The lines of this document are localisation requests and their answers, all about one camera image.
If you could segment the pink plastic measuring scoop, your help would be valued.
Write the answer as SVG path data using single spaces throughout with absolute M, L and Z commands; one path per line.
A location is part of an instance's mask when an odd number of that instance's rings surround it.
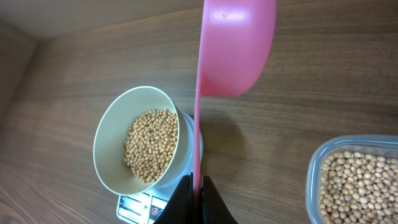
M 193 198 L 199 199 L 200 100 L 247 92 L 259 79 L 271 50 L 276 0 L 205 0 L 194 106 Z

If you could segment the white digital kitchen scale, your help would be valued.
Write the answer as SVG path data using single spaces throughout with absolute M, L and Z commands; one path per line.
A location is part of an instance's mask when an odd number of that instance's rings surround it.
M 193 117 L 183 112 L 188 129 L 188 146 L 182 164 L 163 184 L 135 195 L 120 195 L 116 208 L 119 219 L 134 224 L 152 224 L 164 212 L 180 179 L 193 172 Z

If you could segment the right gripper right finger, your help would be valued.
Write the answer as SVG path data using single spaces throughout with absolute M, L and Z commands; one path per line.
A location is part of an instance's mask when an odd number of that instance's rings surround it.
M 201 187 L 201 220 L 203 224 L 238 224 L 212 179 L 205 175 Z

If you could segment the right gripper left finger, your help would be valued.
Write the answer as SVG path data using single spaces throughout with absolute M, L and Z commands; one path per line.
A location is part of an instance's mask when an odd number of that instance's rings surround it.
M 154 224 L 190 224 L 193 216 L 193 174 L 180 179 L 161 216 Z

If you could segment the clear plastic container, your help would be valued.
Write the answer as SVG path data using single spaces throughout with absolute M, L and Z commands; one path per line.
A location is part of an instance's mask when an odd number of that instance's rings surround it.
M 309 163 L 305 204 L 312 224 L 324 224 L 320 215 L 320 181 L 323 161 L 336 152 L 360 152 L 397 159 L 397 136 L 381 134 L 347 135 L 333 138 L 315 150 Z

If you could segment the soybeans in container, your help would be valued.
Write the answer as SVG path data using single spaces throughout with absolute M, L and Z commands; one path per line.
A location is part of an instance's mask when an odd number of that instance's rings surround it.
M 324 223 L 397 223 L 397 159 L 345 151 L 321 168 Z

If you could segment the soybeans in bowl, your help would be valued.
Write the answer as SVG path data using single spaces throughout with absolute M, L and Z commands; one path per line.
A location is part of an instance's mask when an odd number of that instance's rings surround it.
M 124 164 L 143 182 L 159 180 L 177 148 L 178 119 L 170 110 L 149 110 L 134 118 L 123 143 Z

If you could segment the white bowl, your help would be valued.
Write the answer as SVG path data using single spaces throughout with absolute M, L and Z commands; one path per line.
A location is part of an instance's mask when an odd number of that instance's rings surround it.
M 151 109 L 177 115 L 177 150 L 164 174 L 153 184 L 145 183 L 123 162 L 122 145 L 133 119 Z M 99 122 L 93 144 L 93 161 L 101 183 L 117 195 L 135 195 L 179 182 L 193 167 L 193 118 L 180 111 L 170 97 L 153 86 L 132 88 L 117 97 Z

